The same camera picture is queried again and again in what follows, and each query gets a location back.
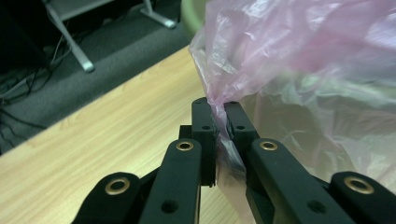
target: wood grain surface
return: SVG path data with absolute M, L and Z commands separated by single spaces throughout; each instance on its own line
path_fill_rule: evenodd
M 191 102 L 204 92 L 187 49 L 83 107 L 0 158 L 0 223 L 70 223 L 116 172 L 161 164 Z M 202 188 L 201 223 L 240 223 L 220 189 Z

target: translucent plastic bag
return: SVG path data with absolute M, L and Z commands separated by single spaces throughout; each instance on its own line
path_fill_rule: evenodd
M 245 168 L 224 128 L 230 101 L 312 175 L 353 170 L 396 192 L 396 1 L 213 0 L 190 51 L 234 204 L 246 206 Z

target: white plastic bag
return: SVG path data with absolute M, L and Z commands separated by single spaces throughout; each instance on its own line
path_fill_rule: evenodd
M 396 192 L 396 1 L 213 0 L 190 51 L 223 128 L 219 185 L 240 189 L 231 201 L 246 204 L 230 101 L 312 175 L 354 170 Z

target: clear plastic bag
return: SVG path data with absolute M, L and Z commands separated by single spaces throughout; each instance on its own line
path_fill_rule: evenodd
M 312 175 L 396 192 L 396 1 L 213 0 L 190 51 L 220 127 L 240 101 Z M 219 185 L 242 206 L 243 163 L 225 129 L 219 141 Z

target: chair leg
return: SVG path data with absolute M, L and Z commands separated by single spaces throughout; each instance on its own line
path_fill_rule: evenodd
M 61 31 L 61 33 L 64 35 L 64 38 L 66 39 L 68 45 L 70 46 L 74 56 L 81 65 L 82 69 L 84 69 L 84 71 L 87 73 L 93 71 L 94 66 L 92 62 L 88 59 L 88 57 L 79 47 L 79 45 L 74 41 L 73 37 L 69 34 L 66 27 L 64 26 L 64 23 L 59 18 L 58 14 L 55 12 L 55 9 L 53 9 L 50 3 L 45 3 L 45 6 L 47 8 L 47 11 L 49 12 L 49 15 L 52 17 L 53 22 L 55 23 L 57 28 Z
M 151 3 L 149 0 L 144 0 L 144 3 L 145 3 L 145 7 L 140 10 L 141 13 L 143 13 L 144 15 L 148 16 L 149 18 L 159 22 L 166 28 L 173 29 L 176 27 L 177 23 L 175 21 L 169 20 L 169 19 L 165 18 L 164 16 L 156 13 L 154 10 L 152 10 L 152 6 L 151 6 Z

